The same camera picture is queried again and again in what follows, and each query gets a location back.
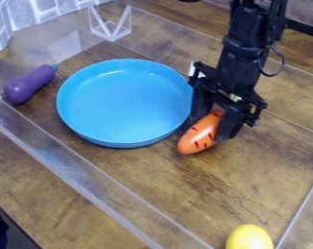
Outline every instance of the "transparent barrier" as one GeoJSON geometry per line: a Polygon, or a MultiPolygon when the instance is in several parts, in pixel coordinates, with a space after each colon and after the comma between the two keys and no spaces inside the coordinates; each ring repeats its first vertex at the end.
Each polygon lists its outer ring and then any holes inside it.
{"type": "MultiPolygon", "coordinates": [[[[184,75],[192,61],[216,65],[222,50],[218,39],[123,2],[81,10],[16,33],[9,48],[0,53],[0,91],[13,77],[43,63],[63,63],[73,73],[76,68],[68,59],[85,52],[97,61],[93,46],[104,41],[113,41],[121,48],[167,64],[184,75]]],[[[267,70],[278,67],[279,63],[269,60],[267,70]]],[[[141,153],[88,145],[87,149],[99,154],[91,159],[81,148],[69,143],[73,137],[59,134],[65,127],[52,111],[53,96],[43,99],[49,102],[41,108],[51,126],[37,120],[32,112],[22,115],[0,99],[0,130],[150,247],[212,248],[212,245],[219,248],[224,234],[242,222],[266,226],[278,241],[291,216],[283,217],[275,210],[279,207],[290,209],[293,214],[313,185],[313,161],[309,161],[313,157],[313,132],[309,132],[313,131],[313,75],[287,66],[281,76],[261,78],[257,91],[270,103],[261,128],[244,130],[235,141],[190,158],[175,154],[178,135],[174,135],[156,145],[139,149],[141,153]],[[298,129],[302,130],[302,141],[291,136],[298,129]],[[278,131],[286,141],[282,144],[277,141],[278,131]],[[270,137],[266,144],[258,143],[261,137],[270,137]],[[302,156],[291,154],[295,146],[301,146],[302,156]],[[119,172],[116,154],[120,154],[123,163],[124,160],[136,161],[135,175],[131,170],[124,171],[125,175],[119,172]],[[139,174],[154,183],[143,186],[145,182],[140,181],[139,174]],[[267,192],[263,189],[259,192],[269,182],[273,184],[267,192]],[[287,190],[297,182],[298,193],[291,197],[287,190]],[[152,198],[151,194],[163,195],[163,199],[152,198]],[[269,206],[270,199],[279,199],[279,204],[269,206]]],[[[313,205],[310,201],[307,203],[303,210],[313,205]]],[[[290,234],[294,234],[297,224],[290,225],[279,248],[294,248],[283,245],[293,240],[290,234]]]]}

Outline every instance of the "lemon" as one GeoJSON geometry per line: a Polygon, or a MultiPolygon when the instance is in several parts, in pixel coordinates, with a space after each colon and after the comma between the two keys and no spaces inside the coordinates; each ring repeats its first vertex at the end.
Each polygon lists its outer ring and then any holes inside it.
{"type": "Polygon", "coordinates": [[[231,231],[226,249],[274,249],[274,243],[263,228],[244,224],[231,231]]]}

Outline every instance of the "orange carrot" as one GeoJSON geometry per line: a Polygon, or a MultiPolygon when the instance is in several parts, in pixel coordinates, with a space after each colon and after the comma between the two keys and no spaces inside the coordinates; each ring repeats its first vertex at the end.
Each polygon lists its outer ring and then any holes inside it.
{"type": "Polygon", "coordinates": [[[216,144],[214,138],[222,117],[222,110],[212,111],[192,125],[178,143],[180,154],[196,153],[216,144]]]}

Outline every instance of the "wooden table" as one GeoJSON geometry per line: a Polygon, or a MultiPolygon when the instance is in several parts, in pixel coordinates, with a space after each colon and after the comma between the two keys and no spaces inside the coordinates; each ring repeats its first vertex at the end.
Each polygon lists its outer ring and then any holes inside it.
{"type": "MultiPolygon", "coordinates": [[[[218,38],[226,33],[228,14],[206,3],[135,3],[218,38]]],[[[313,73],[313,38],[294,31],[285,37],[290,64],[313,73]]],[[[242,223],[263,227],[278,242],[313,185],[313,124],[305,120],[313,88],[299,95],[302,89],[289,83],[297,94],[290,101],[299,101],[305,111],[298,113],[302,123],[270,111],[258,128],[246,127],[236,139],[196,155],[182,157],[176,152],[183,129],[152,146],[117,151],[73,134],[59,118],[55,100],[76,70],[124,57],[140,58],[104,42],[63,62],[55,82],[18,111],[215,248],[223,248],[228,232],[242,223]]],[[[279,93],[269,94],[266,99],[279,93]]],[[[0,206],[44,248],[147,248],[1,133],[0,206]]]]}

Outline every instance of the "toy lemon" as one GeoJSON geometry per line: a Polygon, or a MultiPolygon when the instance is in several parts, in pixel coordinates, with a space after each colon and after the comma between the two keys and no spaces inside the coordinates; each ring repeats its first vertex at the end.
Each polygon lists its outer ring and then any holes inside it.
{"type": "Polygon", "coordinates": [[[274,243],[263,228],[244,224],[231,231],[226,249],[274,249],[274,243]]]}

